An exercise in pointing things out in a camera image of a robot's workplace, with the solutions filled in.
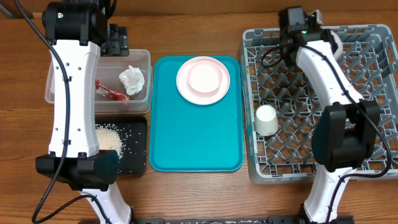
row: plastic dish rack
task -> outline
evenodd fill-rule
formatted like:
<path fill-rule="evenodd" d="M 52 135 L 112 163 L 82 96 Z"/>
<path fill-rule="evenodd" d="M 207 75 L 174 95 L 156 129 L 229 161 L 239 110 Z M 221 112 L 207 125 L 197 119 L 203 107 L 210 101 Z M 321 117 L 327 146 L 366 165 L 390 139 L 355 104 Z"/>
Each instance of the plastic dish rack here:
<path fill-rule="evenodd" d="M 391 170 L 382 178 L 398 179 L 398 91 L 394 81 L 398 57 L 391 31 L 384 25 L 324 28 L 335 31 L 343 41 L 344 53 L 338 63 L 349 81 L 366 100 L 377 100 L 381 106 L 379 129 L 393 156 Z M 249 176 L 256 184 L 311 181 L 317 171 L 311 138 L 322 109 L 311 84 L 299 68 L 287 68 L 283 61 L 264 71 L 260 64 L 261 55 L 278 43 L 279 29 L 250 29 L 244 32 L 240 49 L 242 74 L 246 74 L 241 83 Z M 266 60 L 271 63 L 279 57 L 274 51 Z M 260 136 L 254 130 L 254 113 L 261 105 L 272 105 L 279 113 L 279 130 L 272 136 Z M 373 155 L 357 172 L 371 174 L 385 166 L 386 152 L 377 138 Z"/>

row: teal tray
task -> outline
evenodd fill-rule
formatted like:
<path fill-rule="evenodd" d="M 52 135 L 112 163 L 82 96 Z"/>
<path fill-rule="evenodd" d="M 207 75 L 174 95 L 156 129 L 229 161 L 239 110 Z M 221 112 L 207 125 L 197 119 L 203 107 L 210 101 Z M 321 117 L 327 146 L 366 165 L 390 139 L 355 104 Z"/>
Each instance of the teal tray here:
<path fill-rule="evenodd" d="M 243 106 L 239 63 L 217 56 L 229 71 L 227 94 L 196 105 L 177 90 L 179 68 L 192 56 L 169 56 L 155 65 L 149 162 L 162 172 L 231 172 L 244 160 Z"/>

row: white plate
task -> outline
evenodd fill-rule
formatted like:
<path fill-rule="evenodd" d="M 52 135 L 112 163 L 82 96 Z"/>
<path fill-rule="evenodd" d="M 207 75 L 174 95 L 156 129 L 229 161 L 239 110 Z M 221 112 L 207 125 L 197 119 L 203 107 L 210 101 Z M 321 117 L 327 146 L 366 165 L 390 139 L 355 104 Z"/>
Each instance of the white plate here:
<path fill-rule="evenodd" d="M 228 69 L 212 57 L 195 57 L 186 61 L 177 73 L 177 88 L 189 102 L 209 105 L 222 99 L 228 92 Z"/>

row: white cup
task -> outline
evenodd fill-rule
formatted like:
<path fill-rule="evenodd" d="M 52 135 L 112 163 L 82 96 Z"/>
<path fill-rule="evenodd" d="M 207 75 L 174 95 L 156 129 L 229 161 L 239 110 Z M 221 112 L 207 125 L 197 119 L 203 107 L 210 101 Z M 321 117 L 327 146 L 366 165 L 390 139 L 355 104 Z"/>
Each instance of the white cup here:
<path fill-rule="evenodd" d="M 271 136 L 278 131 L 278 118 L 275 108 L 262 105 L 256 111 L 254 129 L 262 136 Z"/>

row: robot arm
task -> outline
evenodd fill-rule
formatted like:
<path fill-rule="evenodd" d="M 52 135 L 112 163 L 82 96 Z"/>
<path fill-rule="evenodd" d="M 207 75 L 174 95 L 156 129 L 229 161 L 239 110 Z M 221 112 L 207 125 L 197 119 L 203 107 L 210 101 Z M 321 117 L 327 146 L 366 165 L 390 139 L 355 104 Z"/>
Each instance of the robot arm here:
<path fill-rule="evenodd" d="M 43 13 L 45 38 L 53 45 L 67 71 L 70 87 L 69 145 L 57 181 L 68 183 L 80 194 L 96 196 L 111 223 L 128 224 L 132 209 L 127 205 L 116 177 L 116 151 L 101 151 L 95 131 L 95 78 L 101 56 L 127 56 L 127 32 L 108 24 L 104 12 L 110 1 L 51 2 Z M 65 130 L 65 89 L 62 71 L 52 55 L 55 79 L 54 125 L 49 154 L 36 158 L 37 172 L 52 178 L 63 151 Z M 101 223 L 100 208 L 90 198 Z"/>
<path fill-rule="evenodd" d="M 280 49 L 281 57 L 287 66 L 298 66 L 303 70 L 323 109 L 312 137 L 312 152 L 318 167 L 310 195 L 302 208 L 306 224 L 328 223 L 338 219 L 337 207 L 349 178 L 340 185 L 330 219 L 326 220 L 340 177 L 354 173 L 362 161 L 373 153 L 376 133 L 365 124 L 363 116 L 346 94 L 364 108 L 374 124 L 379 122 L 380 113 L 377 102 L 364 101 L 341 71 L 333 57 L 338 46 L 335 42 L 337 35 L 320 27 L 318 13 L 307 16 L 301 7 L 287 8 L 279 13 L 280 44 L 285 46 Z M 302 47 L 304 45 L 327 57 L 348 93 L 343 93 L 324 58 Z M 346 129 L 347 121 L 356 126 Z"/>

